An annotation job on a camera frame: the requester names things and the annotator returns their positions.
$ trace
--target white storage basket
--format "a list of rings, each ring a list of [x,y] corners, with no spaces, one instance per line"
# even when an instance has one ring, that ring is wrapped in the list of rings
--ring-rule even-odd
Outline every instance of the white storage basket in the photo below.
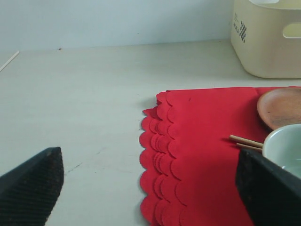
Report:
[[[231,43],[263,78],[301,78],[301,0],[235,0]]]

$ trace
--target white stick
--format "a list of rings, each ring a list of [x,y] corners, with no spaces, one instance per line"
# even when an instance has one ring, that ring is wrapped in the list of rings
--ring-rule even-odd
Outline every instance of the white stick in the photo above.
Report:
[[[2,67],[0,67],[0,72],[10,63],[13,59],[19,54],[20,52],[17,51]]]

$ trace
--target checkered pattern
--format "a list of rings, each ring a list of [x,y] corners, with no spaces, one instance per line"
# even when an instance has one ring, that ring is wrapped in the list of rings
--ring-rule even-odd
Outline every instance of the checkered pattern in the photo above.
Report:
[[[239,36],[240,36],[241,40],[243,42],[245,42],[245,38],[246,38],[246,26],[245,26],[245,24],[242,21],[240,22],[240,29],[239,30],[240,30]]]

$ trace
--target white wall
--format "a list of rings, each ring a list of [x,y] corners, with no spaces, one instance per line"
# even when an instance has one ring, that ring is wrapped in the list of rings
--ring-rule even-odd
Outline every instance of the white wall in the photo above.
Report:
[[[0,0],[0,51],[230,36],[233,0]]]

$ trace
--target brown dish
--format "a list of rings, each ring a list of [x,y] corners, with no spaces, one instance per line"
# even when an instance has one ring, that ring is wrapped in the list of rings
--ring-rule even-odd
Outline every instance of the brown dish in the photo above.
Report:
[[[301,124],[301,88],[279,88],[263,94],[257,111],[271,129]]]

